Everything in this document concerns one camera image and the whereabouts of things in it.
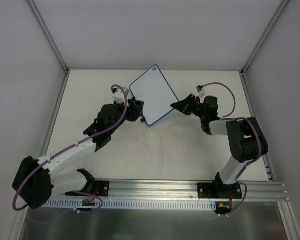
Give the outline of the blue framed whiteboard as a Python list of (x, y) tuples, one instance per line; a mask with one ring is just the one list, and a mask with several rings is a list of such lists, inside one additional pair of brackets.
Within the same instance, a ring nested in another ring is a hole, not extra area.
[(133, 81), (129, 90), (136, 100), (144, 102), (143, 117), (149, 127), (169, 115), (174, 110), (171, 104), (180, 101), (156, 64)]

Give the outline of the black whiteboard eraser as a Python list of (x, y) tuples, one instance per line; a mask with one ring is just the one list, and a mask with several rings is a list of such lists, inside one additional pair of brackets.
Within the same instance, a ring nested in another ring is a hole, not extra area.
[(144, 102), (141, 101), (141, 100), (136, 100), (136, 101), (134, 102), (134, 104), (135, 104), (137, 107), (140, 107), (140, 108), (144, 106)]

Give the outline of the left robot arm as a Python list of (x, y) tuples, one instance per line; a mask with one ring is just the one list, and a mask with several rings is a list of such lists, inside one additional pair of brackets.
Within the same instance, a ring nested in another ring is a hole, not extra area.
[(106, 104), (93, 123), (70, 146), (53, 155), (23, 159), (12, 183), (15, 190), (12, 208), (21, 211), (17, 207), (18, 198), (22, 198), (32, 210), (42, 207), (55, 195), (96, 198), (99, 185), (87, 170), (80, 168), (68, 175), (60, 173), (105, 147), (124, 122), (136, 122), (142, 116), (143, 107), (144, 102), (135, 98), (124, 103)]

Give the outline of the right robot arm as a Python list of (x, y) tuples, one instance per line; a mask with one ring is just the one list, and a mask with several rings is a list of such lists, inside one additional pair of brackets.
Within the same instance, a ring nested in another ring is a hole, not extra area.
[(269, 151), (268, 142), (255, 117), (220, 118), (218, 98), (207, 96), (203, 101), (190, 94), (182, 101), (171, 104), (180, 113), (199, 117), (201, 129), (207, 135), (226, 136), (231, 156), (225, 167), (208, 185), (197, 184), (198, 197), (214, 199), (241, 199), (238, 179), (247, 167)]

